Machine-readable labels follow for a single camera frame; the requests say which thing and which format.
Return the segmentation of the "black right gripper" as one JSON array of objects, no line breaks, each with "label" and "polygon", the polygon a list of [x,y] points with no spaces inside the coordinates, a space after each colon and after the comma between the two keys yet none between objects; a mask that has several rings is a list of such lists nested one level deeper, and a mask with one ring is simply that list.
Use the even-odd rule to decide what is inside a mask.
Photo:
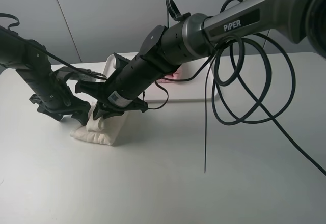
[{"label": "black right gripper", "polygon": [[88,81],[78,81],[75,85],[76,93],[85,93],[97,100],[92,112],[93,120],[97,120],[101,117],[108,119],[122,116],[126,111],[140,110],[144,113],[148,110],[148,104],[139,98],[136,98],[125,108],[117,107],[113,102],[110,102],[108,96],[105,95],[104,85],[104,82]]}]

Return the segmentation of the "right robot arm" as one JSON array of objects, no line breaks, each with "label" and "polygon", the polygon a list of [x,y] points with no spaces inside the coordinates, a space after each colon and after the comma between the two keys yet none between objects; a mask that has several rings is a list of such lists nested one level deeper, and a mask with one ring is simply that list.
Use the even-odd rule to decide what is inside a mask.
[{"label": "right robot arm", "polygon": [[176,19],[174,26],[154,28],[137,55],[123,61],[107,81],[76,84],[77,93],[98,101],[95,119],[146,111],[148,105],[139,96],[155,81],[211,55],[215,47],[265,30],[276,29],[295,44],[307,38],[325,56],[325,0],[245,0],[213,17],[181,15],[173,1],[167,6]]}]

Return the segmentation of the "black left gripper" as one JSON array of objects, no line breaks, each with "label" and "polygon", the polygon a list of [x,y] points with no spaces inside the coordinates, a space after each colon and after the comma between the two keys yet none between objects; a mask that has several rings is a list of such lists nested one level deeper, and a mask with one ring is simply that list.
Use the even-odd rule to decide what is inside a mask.
[{"label": "black left gripper", "polygon": [[90,104],[75,97],[71,90],[65,87],[31,87],[34,94],[30,97],[33,104],[37,104],[37,112],[51,117],[60,122],[63,115],[71,115],[82,126],[86,126]]}]

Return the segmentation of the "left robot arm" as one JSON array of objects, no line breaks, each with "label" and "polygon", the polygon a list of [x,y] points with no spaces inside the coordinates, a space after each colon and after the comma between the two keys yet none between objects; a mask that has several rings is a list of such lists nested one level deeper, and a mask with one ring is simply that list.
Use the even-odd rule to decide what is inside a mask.
[{"label": "left robot arm", "polygon": [[30,102],[38,105],[37,112],[57,121],[71,115],[85,126],[90,104],[73,95],[67,86],[71,73],[53,71],[45,51],[38,42],[1,27],[1,66],[15,69],[33,90]]}]

